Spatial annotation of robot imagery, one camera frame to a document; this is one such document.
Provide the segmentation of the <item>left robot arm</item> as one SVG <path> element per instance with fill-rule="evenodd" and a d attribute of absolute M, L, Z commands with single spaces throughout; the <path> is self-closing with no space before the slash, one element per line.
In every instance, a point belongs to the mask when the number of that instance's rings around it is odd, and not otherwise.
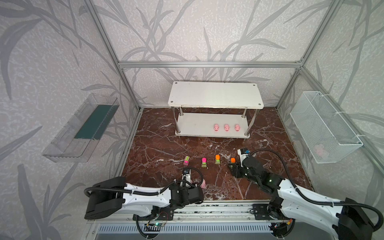
<path fill-rule="evenodd" d="M 205 180 L 192 183 L 186 175 L 162 188 L 139 187 L 116 177 L 84 190 L 89 198 L 84 218 L 99 220 L 114 213 L 132 214 L 136 221 L 171 221 L 175 211 L 204 201 Z"/>

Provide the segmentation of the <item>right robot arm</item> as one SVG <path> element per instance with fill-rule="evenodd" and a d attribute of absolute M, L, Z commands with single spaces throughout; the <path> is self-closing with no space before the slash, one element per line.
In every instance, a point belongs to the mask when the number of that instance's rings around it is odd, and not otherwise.
<path fill-rule="evenodd" d="M 254 215 L 284 220 L 287 225 L 295 220 L 305 222 L 339 240 L 370 240 L 373 236 L 376 228 L 365 213 L 365 205 L 351 199 L 330 199 L 301 188 L 290 179 L 267 171 L 251 156 L 228 167 L 234 177 L 244 178 L 272 196 L 264 210 L 251 211 Z"/>

